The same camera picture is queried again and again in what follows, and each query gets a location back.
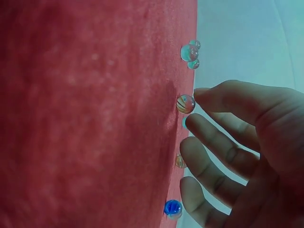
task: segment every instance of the pink surface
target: pink surface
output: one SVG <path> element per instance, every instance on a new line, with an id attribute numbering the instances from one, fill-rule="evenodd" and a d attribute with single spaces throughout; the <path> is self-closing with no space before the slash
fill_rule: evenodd
<path id="1" fill-rule="evenodd" d="M 171 228 L 195 0 L 0 7 L 0 227 Z"/>

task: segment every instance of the finger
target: finger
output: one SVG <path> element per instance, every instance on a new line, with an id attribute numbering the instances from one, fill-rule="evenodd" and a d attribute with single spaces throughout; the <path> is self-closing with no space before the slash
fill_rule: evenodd
<path id="1" fill-rule="evenodd" d="M 255 170 L 258 157 L 238 147 L 206 118 L 191 114 L 187 128 L 230 170 L 248 180 Z"/>
<path id="2" fill-rule="evenodd" d="M 207 114 L 240 144 L 256 152 L 260 151 L 255 126 L 246 123 L 232 113 L 207 112 Z"/>
<path id="3" fill-rule="evenodd" d="M 215 209 L 204 197 L 200 184 L 192 177 L 180 182 L 180 193 L 186 211 L 205 228 L 222 228 L 228 215 Z"/>
<path id="4" fill-rule="evenodd" d="M 232 80 L 212 89 L 195 89 L 194 98 L 208 112 L 233 113 L 255 126 L 261 116 L 284 102 L 291 93 L 287 88 Z"/>
<path id="5" fill-rule="evenodd" d="M 227 177 L 209 158 L 202 143 L 188 137 L 180 144 L 180 153 L 194 177 L 229 207 L 233 207 L 244 185 Z"/>

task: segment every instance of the blue marble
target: blue marble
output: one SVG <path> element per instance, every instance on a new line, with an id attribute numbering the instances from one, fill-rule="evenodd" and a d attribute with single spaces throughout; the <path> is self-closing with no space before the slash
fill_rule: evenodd
<path id="1" fill-rule="evenodd" d="M 177 200 L 169 200 L 165 203 L 163 212 L 171 219 L 177 220 L 182 215 L 182 205 Z"/>

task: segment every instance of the fingernail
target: fingernail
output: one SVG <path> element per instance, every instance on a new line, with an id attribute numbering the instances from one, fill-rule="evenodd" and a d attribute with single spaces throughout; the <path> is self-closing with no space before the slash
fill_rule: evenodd
<path id="1" fill-rule="evenodd" d="M 196 88 L 196 89 L 194 89 L 194 94 L 193 95 L 194 96 L 200 96 L 208 90 L 209 90 L 209 88 Z"/>

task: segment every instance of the red cloth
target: red cloth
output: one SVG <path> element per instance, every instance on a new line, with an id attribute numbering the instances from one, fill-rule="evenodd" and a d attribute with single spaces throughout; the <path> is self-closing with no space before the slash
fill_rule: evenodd
<path id="1" fill-rule="evenodd" d="M 196 0 L 0 3 L 0 227 L 171 228 Z"/>

